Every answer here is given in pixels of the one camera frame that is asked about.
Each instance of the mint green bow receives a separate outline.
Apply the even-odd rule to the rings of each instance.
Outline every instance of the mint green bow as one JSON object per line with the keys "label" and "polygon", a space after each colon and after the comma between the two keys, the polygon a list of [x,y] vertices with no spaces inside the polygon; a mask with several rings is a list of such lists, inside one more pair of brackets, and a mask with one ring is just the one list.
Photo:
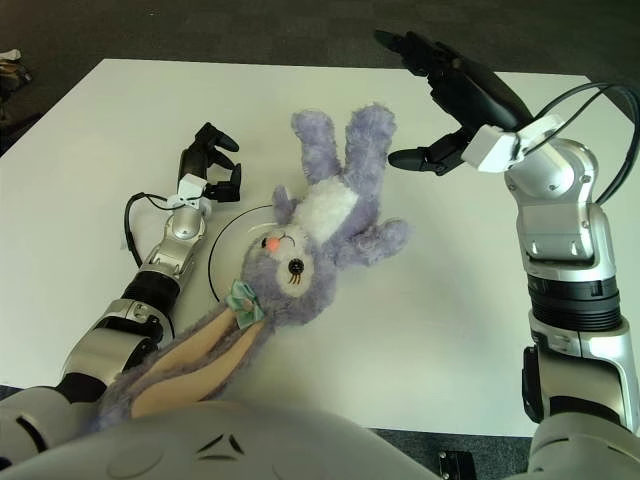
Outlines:
{"label": "mint green bow", "polygon": [[234,280],[231,293],[224,299],[231,310],[236,312],[238,328],[244,330],[264,318],[258,297],[251,287],[241,280]]}

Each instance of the stuffed bunny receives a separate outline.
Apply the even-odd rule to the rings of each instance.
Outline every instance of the stuffed bunny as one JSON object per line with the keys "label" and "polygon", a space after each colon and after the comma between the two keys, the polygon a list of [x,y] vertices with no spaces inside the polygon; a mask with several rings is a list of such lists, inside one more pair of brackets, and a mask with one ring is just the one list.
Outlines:
{"label": "stuffed bunny", "polygon": [[393,114],[380,105],[353,114],[344,168],[327,115],[295,114],[292,127],[306,198],[275,189],[278,227],[250,247],[226,303],[121,375],[103,397],[101,426],[219,395],[275,326],[307,323],[331,304],[340,269],[372,265],[406,244],[405,221],[377,225]]}

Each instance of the bunny face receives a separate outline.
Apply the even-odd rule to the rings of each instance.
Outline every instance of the bunny face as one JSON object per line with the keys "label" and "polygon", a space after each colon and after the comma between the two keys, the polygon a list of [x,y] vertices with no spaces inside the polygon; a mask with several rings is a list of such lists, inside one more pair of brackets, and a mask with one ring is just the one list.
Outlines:
{"label": "bunny face", "polygon": [[333,299],[336,267],[300,226],[283,225],[247,252],[242,278],[277,324],[307,323]]}

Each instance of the black plastic part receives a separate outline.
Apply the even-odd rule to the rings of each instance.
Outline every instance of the black plastic part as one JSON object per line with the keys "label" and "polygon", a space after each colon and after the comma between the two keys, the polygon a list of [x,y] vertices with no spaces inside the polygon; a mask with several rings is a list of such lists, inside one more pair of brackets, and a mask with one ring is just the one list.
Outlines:
{"label": "black plastic part", "polygon": [[591,282],[558,282],[528,275],[533,315],[565,330],[606,332],[622,323],[615,277]]}
{"label": "black plastic part", "polygon": [[533,422],[540,423],[544,418],[544,408],[540,388],[538,347],[527,347],[522,354],[522,401],[527,416]]}
{"label": "black plastic part", "polygon": [[442,176],[463,163],[460,155],[468,144],[466,132],[459,130],[445,135],[430,147],[393,152],[389,155],[389,163],[403,170],[429,171]]}
{"label": "black plastic part", "polygon": [[204,189],[202,196],[219,203],[240,201],[240,184],[242,183],[242,165],[233,167],[231,178],[228,182],[210,183]]}
{"label": "black plastic part", "polygon": [[233,435],[229,435],[229,444],[231,445],[231,448],[233,448],[236,452],[244,455],[244,450],[242,450],[240,443],[238,443],[238,440],[236,440],[236,437],[234,437]]}
{"label": "black plastic part", "polygon": [[444,450],[438,454],[440,477],[448,480],[476,480],[476,466],[470,452]]}
{"label": "black plastic part", "polygon": [[7,457],[0,457],[0,472],[9,468],[11,465],[11,461]]}
{"label": "black plastic part", "polygon": [[149,337],[155,343],[162,340],[163,335],[160,320],[153,315],[149,316],[145,323],[134,322],[122,317],[105,317],[96,325],[96,328],[110,328],[142,337]]}
{"label": "black plastic part", "polygon": [[121,298],[146,303],[169,315],[180,294],[180,286],[171,277],[158,272],[138,272]]}
{"label": "black plastic part", "polygon": [[107,386],[100,380],[84,373],[67,373],[58,386],[54,388],[69,403],[95,402],[106,389]]}
{"label": "black plastic part", "polygon": [[180,156],[178,181],[187,173],[206,180],[207,168],[214,163],[227,170],[232,170],[234,168],[233,162],[219,152],[216,147],[224,148],[230,152],[240,150],[238,144],[231,137],[207,122],[196,133],[194,142]]}
{"label": "black plastic part", "polygon": [[27,434],[31,437],[31,440],[36,446],[36,450],[38,450],[38,453],[42,453],[48,448],[47,442],[44,441],[44,438],[42,438],[42,435],[40,435],[38,429],[31,425],[31,422],[29,422],[26,418],[18,417],[16,418],[16,423],[24,428]]}
{"label": "black plastic part", "polygon": [[377,31],[375,38],[399,53],[411,73],[427,77],[433,100],[452,115],[470,137],[485,124],[514,131],[533,120],[520,97],[493,71],[452,48],[414,32],[402,36]]}
{"label": "black plastic part", "polygon": [[127,363],[125,364],[122,371],[126,372],[130,368],[140,365],[140,363],[142,363],[147,355],[155,352],[156,350],[158,350],[158,345],[150,339],[145,338],[136,346],[135,350],[131,353],[131,355],[129,356],[129,360],[127,360]]}
{"label": "black plastic part", "polygon": [[222,440],[223,437],[224,437],[224,434],[221,433],[220,435],[218,435],[216,438],[214,438],[210,442],[207,442],[206,444],[204,444],[196,453],[204,452],[207,448],[210,448],[210,447],[214,446],[216,443],[218,443],[220,440]]}
{"label": "black plastic part", "polygon": [[609,407],[600,403],[590,402],[589,400],[574,397],[552,397],[549,403],[551,415],[565,412],[586,413],[588,415],[603,418],[615,423],[616,425],[621,425],[620,416]]}
{"label": "black plastic part", "polygon": [[209,160],[201,147],[191,145],[182,151],[180,156],[180,167],[178,168],[178,182],[187,173],[198,178],[207,178],[207,166]]}

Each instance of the black button eye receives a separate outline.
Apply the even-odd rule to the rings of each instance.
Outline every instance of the black button eye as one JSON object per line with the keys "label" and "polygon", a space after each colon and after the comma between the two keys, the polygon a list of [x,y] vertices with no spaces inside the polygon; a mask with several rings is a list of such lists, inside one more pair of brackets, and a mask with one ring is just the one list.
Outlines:
{"label": "black button eye", "polygon": [[289,262],[289,273],[291,275],[300,275],[304,272],[304,262],[299,258],[294,258]]}

